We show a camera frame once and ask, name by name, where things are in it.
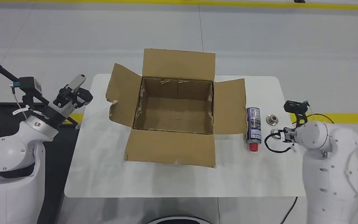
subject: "metal nut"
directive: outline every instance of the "metal nut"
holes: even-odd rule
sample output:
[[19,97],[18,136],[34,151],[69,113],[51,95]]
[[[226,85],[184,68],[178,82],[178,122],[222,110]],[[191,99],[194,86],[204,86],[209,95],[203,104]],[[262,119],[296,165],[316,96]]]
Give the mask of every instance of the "metal nut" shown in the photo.
[[279,123],[279,119],[276,115],[270,114],[269,116],[266,117],[266,122],[269,125],[275,126]]

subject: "robot vacuum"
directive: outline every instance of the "robot vacuum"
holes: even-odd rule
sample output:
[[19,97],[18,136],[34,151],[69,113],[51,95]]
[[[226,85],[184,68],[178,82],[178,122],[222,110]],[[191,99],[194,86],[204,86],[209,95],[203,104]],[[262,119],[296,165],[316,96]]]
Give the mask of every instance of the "robot vacuum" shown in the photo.
[[205,220],[201,220],[199,218],[182,216],[182,217],[160,218],[148,224],[211,224],[211,223],[206,222]]

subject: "box flap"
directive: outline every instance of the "box flap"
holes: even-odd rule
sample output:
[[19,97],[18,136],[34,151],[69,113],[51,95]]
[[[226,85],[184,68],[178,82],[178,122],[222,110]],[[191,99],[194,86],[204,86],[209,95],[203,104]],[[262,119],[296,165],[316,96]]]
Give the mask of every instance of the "box flap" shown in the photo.
[[143,76],[213,81],[215,54],[145,49]]
[[120,64],[114,64],[106,98],[111,102],[110,120],[131,127],[142,78]]
[[214,83],[214,133],[242,134],[247,130],[245,80]]
[[132,129],[125,160],[215,167],[213,134]]

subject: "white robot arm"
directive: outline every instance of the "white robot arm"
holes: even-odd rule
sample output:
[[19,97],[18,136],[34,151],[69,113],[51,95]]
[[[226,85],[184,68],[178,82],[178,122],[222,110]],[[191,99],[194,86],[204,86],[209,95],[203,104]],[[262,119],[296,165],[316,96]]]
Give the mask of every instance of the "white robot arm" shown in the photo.
[[307,122],[305,111],[286,111],[296,114],[298,125],[280,131],[284,141],[307,149],[302,173],[307,224],[349,224],[358,209],[358,134],[337,124]]
[[[93,97],[80,88],[86,80],[84,75],[77,76],[59,91],[55,100],[48,102],[41,96],[41,86],[34,78],[18,79],[1,66],[0,73],[13,81],[12,88],[19,87],[47,105],[42,112],[29,107],[18,110],[29,109],[32,115],[20,123],[16,134],[0,137],[0,224],[33,224],[37,222],[45,194],[43,142],[51,142],[58,133],[58,126],[70,119],[76,108],[89,104]],[[29,176],[9,177],[12,171],[33,163],[34,169]]]

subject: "can label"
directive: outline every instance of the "can label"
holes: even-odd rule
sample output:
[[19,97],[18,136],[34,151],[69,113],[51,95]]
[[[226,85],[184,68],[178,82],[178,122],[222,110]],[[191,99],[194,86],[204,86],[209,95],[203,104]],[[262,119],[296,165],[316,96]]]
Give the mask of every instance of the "can label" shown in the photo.
[[261,142],[261,117],[259,108],[247,108],[248,130],[247,140],[255,139]]

